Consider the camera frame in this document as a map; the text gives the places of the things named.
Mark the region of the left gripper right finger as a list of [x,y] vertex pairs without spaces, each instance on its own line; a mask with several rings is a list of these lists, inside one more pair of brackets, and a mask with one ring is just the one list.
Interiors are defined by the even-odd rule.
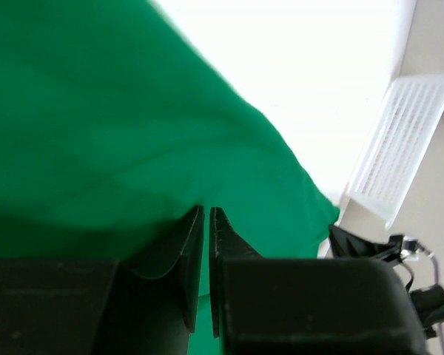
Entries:
[[222,354],[425,354],[403,284],[369,259],[258,254],[223,209],[209,217],[212,331]]

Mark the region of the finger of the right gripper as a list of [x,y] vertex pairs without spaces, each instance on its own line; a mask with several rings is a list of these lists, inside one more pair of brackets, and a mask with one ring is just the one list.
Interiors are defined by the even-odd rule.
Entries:
[[400,261],[399,243],[374,243],[339,226],[329,227],[329,242],[334,258]]

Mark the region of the green t shirt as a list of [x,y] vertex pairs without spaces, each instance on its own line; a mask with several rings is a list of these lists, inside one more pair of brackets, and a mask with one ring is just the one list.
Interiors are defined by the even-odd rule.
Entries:
[[0,259],[127,260],[204,210],[268,258],[317,259],[338,218],[271,122],[148,1],[0,1]]

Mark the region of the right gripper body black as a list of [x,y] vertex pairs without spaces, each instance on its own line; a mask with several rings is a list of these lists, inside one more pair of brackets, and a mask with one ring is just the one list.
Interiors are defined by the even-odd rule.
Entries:
[[[391,241],[399,243],[401,250],[403,238],[406,236],[405,234],[394,234],[391,236]],[[414,272],[411,267],[407,265],[408,261],[402,261],[400,258],[400,265],[404,267],[411,276],[410,280],[406,283],[406,290],[423,324],[426,338],[432,339],[438,337],[439,339],[444,339],[444,288],[440,285],[440,267],[436,255],[434,254],[434,257],[429,260],[433,266],[433,284],[428,288],[421,288],[414,291],[411,290],[414,282]]]

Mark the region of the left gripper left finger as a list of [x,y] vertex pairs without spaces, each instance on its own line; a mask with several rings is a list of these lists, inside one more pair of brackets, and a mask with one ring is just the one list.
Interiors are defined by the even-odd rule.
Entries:
[[0,259],[0,354],[185,354],[204,208],[127,260]]

